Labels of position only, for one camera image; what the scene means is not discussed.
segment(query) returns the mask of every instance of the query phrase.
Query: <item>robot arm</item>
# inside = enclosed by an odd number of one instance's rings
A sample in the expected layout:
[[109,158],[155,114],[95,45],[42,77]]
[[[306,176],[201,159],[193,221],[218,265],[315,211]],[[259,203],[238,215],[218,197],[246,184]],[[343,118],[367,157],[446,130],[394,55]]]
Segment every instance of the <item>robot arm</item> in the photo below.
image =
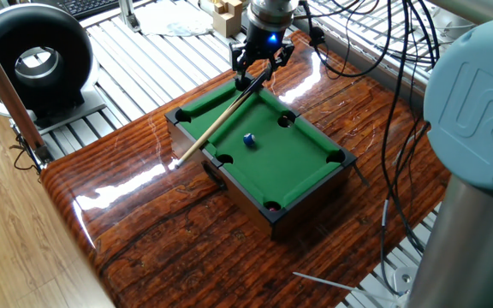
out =
[[246,41],[230,45],[232,69],[238,75],[238,89],[248,86],[250,80],[245,78],[245,73],[256,60],[270,61],[268,79],[278,67],[287,64],[294,45],[290,39],[284,38],[284,33],[292,25],[293,12],[297,7],[298,0],[252,0],[248,5]]

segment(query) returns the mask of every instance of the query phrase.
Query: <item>wooden floor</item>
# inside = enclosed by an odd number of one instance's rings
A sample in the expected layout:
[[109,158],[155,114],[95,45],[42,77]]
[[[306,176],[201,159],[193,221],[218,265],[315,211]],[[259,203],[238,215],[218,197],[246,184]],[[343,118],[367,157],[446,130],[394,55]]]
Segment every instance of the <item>wooden floor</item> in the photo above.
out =
[[14,143],[0,116],[0,307],[113,307]]

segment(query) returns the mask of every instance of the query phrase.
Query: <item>wooden pole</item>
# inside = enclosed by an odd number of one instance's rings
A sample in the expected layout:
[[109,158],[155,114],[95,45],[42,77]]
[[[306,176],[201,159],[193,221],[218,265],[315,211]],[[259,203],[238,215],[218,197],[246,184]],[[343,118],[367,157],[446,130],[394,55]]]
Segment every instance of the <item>wooden pole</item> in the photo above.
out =
[[26,107],[22,103],[21,99],[16,93],[15,88],[10,83],[9,77],[5,74],[5,71],[0,64],[0,99],[7,108],[10,116],[16,123],[16,126],[20,129],[22,137],[32,147],[37,150],[45,145],[41,135],[37,128],[33,124],[32,119],[26,111]]

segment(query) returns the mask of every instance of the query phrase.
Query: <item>mini pool table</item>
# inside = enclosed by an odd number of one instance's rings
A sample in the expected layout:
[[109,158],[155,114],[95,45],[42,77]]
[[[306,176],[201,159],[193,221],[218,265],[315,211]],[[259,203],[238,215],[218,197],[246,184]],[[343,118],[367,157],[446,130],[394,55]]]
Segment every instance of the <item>mini pool table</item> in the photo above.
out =
[[[233,81],[166,115],[180,157],[241,94]],[[251,133],[255,144],[243,136]],[[254,93],[204,144],[192,161],[277,240],[324,204],[356,157],[267,89]]]

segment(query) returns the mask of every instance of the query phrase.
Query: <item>ur logo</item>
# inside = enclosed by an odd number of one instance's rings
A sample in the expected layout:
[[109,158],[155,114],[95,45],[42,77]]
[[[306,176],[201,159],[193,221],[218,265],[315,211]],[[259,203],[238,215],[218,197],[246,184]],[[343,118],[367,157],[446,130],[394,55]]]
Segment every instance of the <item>ur logo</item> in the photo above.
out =
[[439,122],[457,142],[493,163],[493,75],[464,63]]

